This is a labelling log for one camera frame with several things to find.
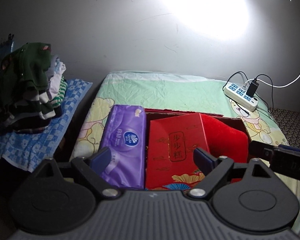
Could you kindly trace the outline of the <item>red gift box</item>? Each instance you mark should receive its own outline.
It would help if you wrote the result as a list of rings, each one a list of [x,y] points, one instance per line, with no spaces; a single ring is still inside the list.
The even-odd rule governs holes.
[[[189,190],[205,175],[193,161],[196,148],[209,151],[200,113],[150,121],[147,190]]]

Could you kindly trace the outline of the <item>white power strip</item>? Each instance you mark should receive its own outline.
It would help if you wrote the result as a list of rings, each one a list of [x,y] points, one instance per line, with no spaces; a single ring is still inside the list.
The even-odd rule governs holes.
[[[237,85],[235,83],[227,83],[223,88],[224,94],[232,101],[235,101],[240,106],[253,112],[257,109],[258,99],[247,94],[247,88],[243,88],[243,85]]]

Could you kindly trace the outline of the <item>green bear pillow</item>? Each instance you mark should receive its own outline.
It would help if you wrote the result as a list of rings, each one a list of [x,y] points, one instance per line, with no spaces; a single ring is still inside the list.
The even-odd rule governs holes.
[[[292,143],[279,120],[268,113],[263,102],[259,102],[254,112],[245,113],[223,94],[224,83],[200,76],[110,73],[93,100],[71,158],[89,157],[98,150],[107,117],[114,105],[220,114],[241,119],[252,140],[272,145]]]

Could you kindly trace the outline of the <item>purple tissue pack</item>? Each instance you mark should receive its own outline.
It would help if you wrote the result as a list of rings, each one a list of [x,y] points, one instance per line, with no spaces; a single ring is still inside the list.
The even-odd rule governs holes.
[[[111,151],[111,161],[101,173],[105,181],[120,188],[144,188],[146,113],[143,107],[114,105],[100,147]]]

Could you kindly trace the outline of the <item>red plush toy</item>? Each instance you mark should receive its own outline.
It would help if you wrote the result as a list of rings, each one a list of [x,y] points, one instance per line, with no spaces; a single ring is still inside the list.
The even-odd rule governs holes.
[[[236,163],[246,163],[250,137],[241,119],[201,115],[209,152],[218,158],[225,155]]]

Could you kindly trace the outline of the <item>black charger adapter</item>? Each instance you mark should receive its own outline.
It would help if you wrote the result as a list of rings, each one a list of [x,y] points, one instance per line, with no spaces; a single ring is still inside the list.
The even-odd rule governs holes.
[[[249,85],[246,95],[253,98],[258,89],[258,86],[259,86],[259,83],[257,82],[257,80],[253,79]]]

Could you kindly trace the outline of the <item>blue checked towel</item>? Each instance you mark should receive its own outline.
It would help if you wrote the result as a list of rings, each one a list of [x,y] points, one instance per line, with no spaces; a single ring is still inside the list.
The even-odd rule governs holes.
[[[33,172],[44,159],[53,157],[77,107],[92,86],[91,82],[81,79],[68,80],[67,84],[61,116],[46,120],[46,126],[41,128],[0,136],[0,159],[16,168]]]

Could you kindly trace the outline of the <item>pile of folded clothes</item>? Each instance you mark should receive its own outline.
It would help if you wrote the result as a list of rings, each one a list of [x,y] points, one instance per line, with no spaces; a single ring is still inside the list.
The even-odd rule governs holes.
[[[7,54],[0,64],[0,136],[46,126],[61,116],[65,64],[51,44],[33,42]]]

